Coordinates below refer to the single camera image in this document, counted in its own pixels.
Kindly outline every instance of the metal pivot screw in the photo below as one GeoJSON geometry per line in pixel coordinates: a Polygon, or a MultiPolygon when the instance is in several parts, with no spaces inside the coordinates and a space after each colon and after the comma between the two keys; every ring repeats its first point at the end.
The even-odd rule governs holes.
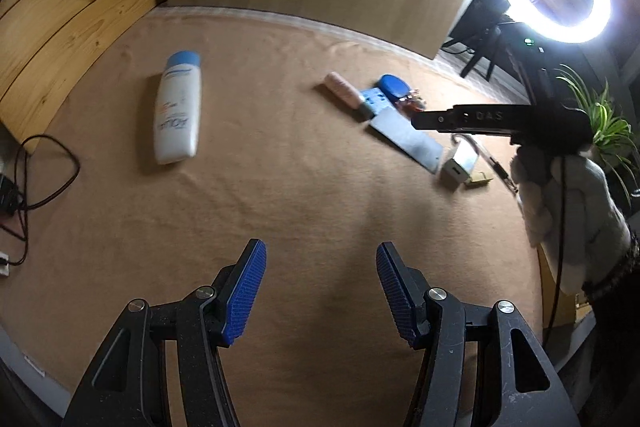
{"type": "Polygon", "coordinates": [[[145,301],[143,301],[142,299],[133,299],[129,305],[127,305],[127,309],[131,312],[131,313],[138,313],[139,311],[142,311],[145,308],[145,301]]]}
{"type": "Polygon", "coordinates": [[[215,291],[211,286],[200,286],[200,288],[196,290],[196,297],[204,300],[212,297],[214,293],[215,291]]]}
{"type": "Polygon", "coordinates": [[[447,292],[444,291],[442,288],[431,288],[429,290],[429,296],[434,301],[444,301],[444,299],[447,298],[447,292]]]}
{"type": "Polygon", "coordinates": [[[514,309],[516,309],[516,306],[514,306],[509,301],[500,301],[498,302],[498,309],[502,313],[513,313],[514,309]]]}

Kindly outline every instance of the metal scraper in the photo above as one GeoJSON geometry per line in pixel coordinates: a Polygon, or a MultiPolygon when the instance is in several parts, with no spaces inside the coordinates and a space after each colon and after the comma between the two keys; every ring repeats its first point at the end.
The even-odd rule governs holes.
{"type": "Polygon", "coordinates": [[[423,131],[413,128],[395,108],[387,107],[371,120],[370,126],[386,136],[432,174],[436,173],[443,147],[423,131]]]}

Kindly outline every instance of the potted plant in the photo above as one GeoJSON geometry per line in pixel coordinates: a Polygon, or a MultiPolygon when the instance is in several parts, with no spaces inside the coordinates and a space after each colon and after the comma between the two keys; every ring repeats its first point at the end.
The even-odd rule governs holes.
{"type": "Polygon", "coordinates": [[[562,64],[557,71],[559,74],[556,78],[567,83],[574,94],[578,108],[589,115],[594,135],[589,158],[600,165],[605,172],[610,171],[615,174],[624,190],[626,202],[631,207],[631,195],[616,168],[622,166],[631,176],[638,190],[634,174],[638,166],[627,157],[633,153],[634,159],[638,158],[636,136],[626,120],[614,115],[614,106],[609,98],[608,82],[605,83],[602,93],[597,94],[595,90],[590,93],[583,79],[572,68],[562,64]]]}

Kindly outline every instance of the green plant leaf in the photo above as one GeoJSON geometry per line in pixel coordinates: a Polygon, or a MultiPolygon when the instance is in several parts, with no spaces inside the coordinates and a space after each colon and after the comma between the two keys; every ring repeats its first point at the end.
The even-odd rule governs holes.
{"type": "Polygon", "coordinates": [[[631,167],[628,165],[631,162],[628,160],[628,158],[625,158],[624,156],[618,156],[618,160],[620,160],[620,165],[622,165],[626,169],[626,171],[631,175],[631,179],[633,179],[634,185],[636,186],[636,189],[637,189],[638,181],[636,180],[636,175],[631,170],[631,167]]]}
{"type": "Polygon", "coordinates": [[[602,133],[603,129],[600,126],[600,111],[596,105],[591,105],[588,111],[589,120],[591,121],[591,130],[593,132],[600,131],[602,133]]]}
{"type": "Polygon", "coordinates": [[[635,142],[633,140],[631,140],[631,138],[629,138],[627,135],[625,134],[618,134],[617,136],[618,141],[621,144],[627,145],[629,147],[631,147],[631,149],[638,151],[638,146],[635,144],[635,142]]]}
{"type": "Polygon", "coordinates": [[[594,100],[591,100],[589,89],[587,89],[587,86],[584,83],[582,77],[566,64],[560,64],[560,67],[564,68],[566,70],[565,73],[569,76],[569,78],[572,79],[578,86],[580,86],[580,90],[584,93],[587,104],[593,105],[594,100]]]}
{"type": "Polygon", "coordinates": [[[587,103],[587,99],[584,96],[584,93],[580,90],[580,88],[577,86],[577,84],[572,81],[571,79],[565,77],[565,76],[557,76],[556,77],[559,80],[563,80],[564,82],[567,83],[567,85],[569,86],[569,88],[572,90],[575,100],[578,102],[578,107],[583,110],[584,112],[588,111],[589,105],[587,103]]]}
{"type": "Polygon", "coordinates": [[[609,113],[607,112],[607,108],[600,102],[596,102],[595,107],[598,111],[598,129],[605,134],[607,132],[607,126],[609,125],[609,113]]]}
{"type": "Polygon", "coordinates": [[[606,103],[607,105],[610,103],[609,100],[609,83],[605,81],[604,90],[600,95],[600,103],[606,103]]]}
{"type": "Polygon", "coordinates": [[[620,118],[612,118],[606,128],[607,134],[620,134],[625,136],[628,134],[628,123],[620,118]]]}
{"type": "Polygon", "coordinates": [[[622,189],[625,191],[626,203],[628,203],[629,208],[631,208],[631,195],[629,195],[629,191],[626,188],[625,182],[622,181],[622,177],[620,177],[620,174],[618,174],[616,172],[616,170],[611,166],[611,163],[609,163],[604,158],[602,158],[602,161],[604,161],[604,163],[611,169],[611,172],[613,172],[613,174],[616,175],[616,178],[618,178],[618,181],[620,182],[620,185],[622,186],[622,189]]]}

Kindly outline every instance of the small white box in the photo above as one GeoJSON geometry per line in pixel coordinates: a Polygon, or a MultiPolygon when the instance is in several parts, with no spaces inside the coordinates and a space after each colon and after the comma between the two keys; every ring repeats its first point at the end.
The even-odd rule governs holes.
{"type": "Polygon", "coordinates": [[[478,161],[478,154],[466,140],[461,139],[450,150],[449,159],[444,162],[442,169],[459,184],[467,181],[478,161]]]}

